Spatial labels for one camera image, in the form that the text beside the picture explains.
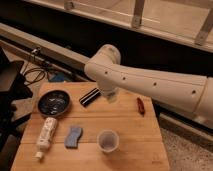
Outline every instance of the table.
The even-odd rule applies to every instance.
[[[44,119],[36,102],[14,160],[13,171],[169,170],[151,99],[120,89],[116,102],[109,104],[100,97],[84,108],[79,98],[95,87],[92,82],[42,85],[39,97],[48,91],[61,89],[70,94],[72,105],[59,119],[51,148],[43,162],[39,163],[34,156]],[[137,97],[144,102],[144,117],[138,113]],[[64,140],[73,125],[81,126],[84,133],[78,149],[66,149]],[[104,129],[115,130],[120,137],[119,149],[108,155],[102,153],[96,143],[98,133]]]

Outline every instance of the screw hole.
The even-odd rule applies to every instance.
[[[194,94],[196,94],[196,91],[195,91],[195,90],[192,91],[192,95],[194,95]]]

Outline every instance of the clear plastic cup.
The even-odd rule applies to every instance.
[[[97,143],[101,151],[111,153],[119,146],[119,136],[113,130],[103,130],[97,137]]]

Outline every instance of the glass railing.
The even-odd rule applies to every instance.
[[[213,51],[212,0],[28,0]]]

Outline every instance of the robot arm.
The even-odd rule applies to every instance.
[[[212,78],[136,69],[119,64],[119,51],[112,45],[104,45],[85,65],[85,73],[97,81],[104,97],[112,98],[116,95],[117,87],[121,87],[186,112],[212,115]]]

